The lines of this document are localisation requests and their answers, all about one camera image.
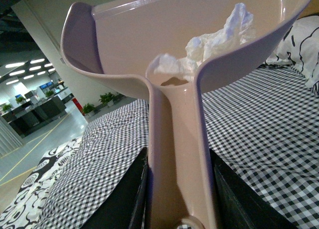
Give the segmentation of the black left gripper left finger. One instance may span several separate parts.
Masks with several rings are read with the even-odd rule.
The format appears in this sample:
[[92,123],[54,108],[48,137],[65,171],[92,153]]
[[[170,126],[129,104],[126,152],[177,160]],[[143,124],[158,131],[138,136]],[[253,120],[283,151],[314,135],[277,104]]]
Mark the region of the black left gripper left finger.
[[147,148],[144,147],[107,200],[82,228],[141,229],[144,223],[147,176]]

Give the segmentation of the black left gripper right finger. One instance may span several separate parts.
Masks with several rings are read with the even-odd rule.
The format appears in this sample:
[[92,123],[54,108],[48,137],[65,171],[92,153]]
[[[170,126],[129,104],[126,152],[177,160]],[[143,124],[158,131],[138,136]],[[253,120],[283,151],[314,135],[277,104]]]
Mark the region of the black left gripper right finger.
[[217,199],[225,229],[295,229],[261,199],[213,150],[210,151]]

